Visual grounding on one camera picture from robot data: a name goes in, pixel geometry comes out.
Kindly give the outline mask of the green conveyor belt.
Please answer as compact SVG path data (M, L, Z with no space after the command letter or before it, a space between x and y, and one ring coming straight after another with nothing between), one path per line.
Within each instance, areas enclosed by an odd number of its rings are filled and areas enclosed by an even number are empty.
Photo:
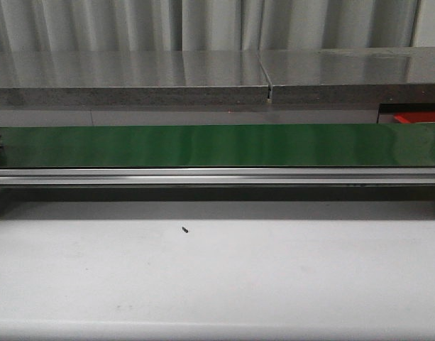
M6 127L0 168L435 167L435 124Z

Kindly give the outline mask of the aluminium conveyor frame rail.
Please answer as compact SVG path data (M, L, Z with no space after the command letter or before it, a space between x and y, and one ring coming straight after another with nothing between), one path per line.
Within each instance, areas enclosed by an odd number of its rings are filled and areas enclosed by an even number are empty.
M0 168L0 185L435 185L435 167Z

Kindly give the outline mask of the right grey stone countertop slab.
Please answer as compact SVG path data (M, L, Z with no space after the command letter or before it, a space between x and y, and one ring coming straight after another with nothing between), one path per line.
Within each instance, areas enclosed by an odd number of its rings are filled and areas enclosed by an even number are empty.
M273 104L435 103L435 47L265 50Z

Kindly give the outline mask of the grey pleated curtain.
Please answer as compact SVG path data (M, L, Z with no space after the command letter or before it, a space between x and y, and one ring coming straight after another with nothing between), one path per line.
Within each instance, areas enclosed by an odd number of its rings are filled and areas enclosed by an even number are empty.
M0 1L0 52L410 46L418 1Z

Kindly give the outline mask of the red plastic tray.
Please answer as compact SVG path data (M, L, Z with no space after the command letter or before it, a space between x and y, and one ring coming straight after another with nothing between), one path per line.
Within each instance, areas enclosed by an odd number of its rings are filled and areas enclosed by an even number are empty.
M401 124L435 124L435 112L400 112L394 119Z

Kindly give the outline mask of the grey stone countertop slab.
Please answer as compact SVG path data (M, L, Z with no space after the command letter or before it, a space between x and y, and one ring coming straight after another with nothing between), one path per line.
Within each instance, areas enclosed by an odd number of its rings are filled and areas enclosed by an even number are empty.
M435 47L265 50L273 104L435 103Z
M0 52L0 107L257 105L269 91L254 52Z

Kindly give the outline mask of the left grey stone countertop slab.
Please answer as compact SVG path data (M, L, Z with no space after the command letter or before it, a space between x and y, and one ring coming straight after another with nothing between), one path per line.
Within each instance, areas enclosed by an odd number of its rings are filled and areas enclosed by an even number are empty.
M0 107L257 105L269 91L254 52L0 52Z

